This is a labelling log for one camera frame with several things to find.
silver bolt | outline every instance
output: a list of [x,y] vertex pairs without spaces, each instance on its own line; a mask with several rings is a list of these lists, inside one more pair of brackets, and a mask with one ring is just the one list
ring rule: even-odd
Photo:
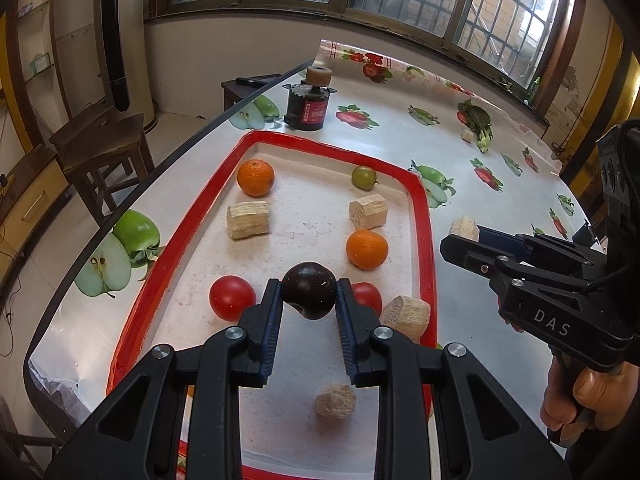
[[156,345],[151,349],[151,355],[156,359],[163,359],[171,353],[171,347],[167,344]]
[[373,331],[373,335],[378,339],[389,339],[394,334],[388,326],[379,326]]
[[240,339],[244,335],[244,330],[239,326],[230,326],[225,330],[225,337],[227,339]]
[[451,343],[449,346],[447,346],[447,352],[453,355],[453,357],[462,357],[464,354],[466,354],[466,348],[460,343]]

red tomato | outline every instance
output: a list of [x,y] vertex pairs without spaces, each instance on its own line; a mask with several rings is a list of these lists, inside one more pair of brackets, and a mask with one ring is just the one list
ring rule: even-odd
[[237,322],[244,309],[255,305],[255,292],[238,276],[222,276],[209,289],[209,304],[218,317]]
[[351,285],[351,290],[360,305],[370,306],[380,316],[382,313],[382,296],[375,286],[367,282]]

orange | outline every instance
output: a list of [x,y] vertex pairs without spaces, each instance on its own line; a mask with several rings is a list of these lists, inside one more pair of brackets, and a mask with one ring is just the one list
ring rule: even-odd
[[360,229],[347,240],[347,256],[356,267],[371,270],[379,267],[389,254],[389,244],[377,233]]
[[268,162],[252,158],[238,169],[238,186],[249,196],[262,196],[269,192],[275,173]]

red label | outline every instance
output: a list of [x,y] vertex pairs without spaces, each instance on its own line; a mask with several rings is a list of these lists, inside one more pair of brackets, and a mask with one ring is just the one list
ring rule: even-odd
[[324,121],[324,114],[328,104],[329,99],[326,101],[305,101],[305,108],[302,111],[302,120],[300,122],[305,124],[321,123]]

red tray rim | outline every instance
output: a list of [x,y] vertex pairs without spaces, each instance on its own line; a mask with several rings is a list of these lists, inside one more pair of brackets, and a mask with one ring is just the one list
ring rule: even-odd
[[[266,130],[254,130],[241,137],[222,164],[220,164],[214,172],[182,218],[174,235],[169,240],[148,278],[143,283],[136,301],[129,312],[127,321],[122,328],[118,344],[113,353],[107,380],[107,395],[136,363],[138,355],[142,350],[146,333],[151,326],[162,297],[191,239],[200,228],[211,205],[219,197],[244,154],[257,143],[270,144],[271,146],[280,148],[334,158],[348,164],[353,164],[354,166],[369,166],[378,173],[391,176],[404,186],[411,198],[414,208],[420,298],[431,305],[430,322],[427,330],[420,339],[420,344],[431,347],[436,346],[438,323],[433,237],[431,235],[427,196],[420,178],[416,174],[399,166],[362,153],[351,152],[338,148],[337,146],[317,142],[316,140],[305,139],[304,137]],[[427,413],[429,413],[431,409],[430,390],[424,388],[423,391],[425,409]],[[187,443],[180,441],[180,454],[186,455],[186,448]],[[242,467],[242,472],[245,480],[308,480],[247,466]]]

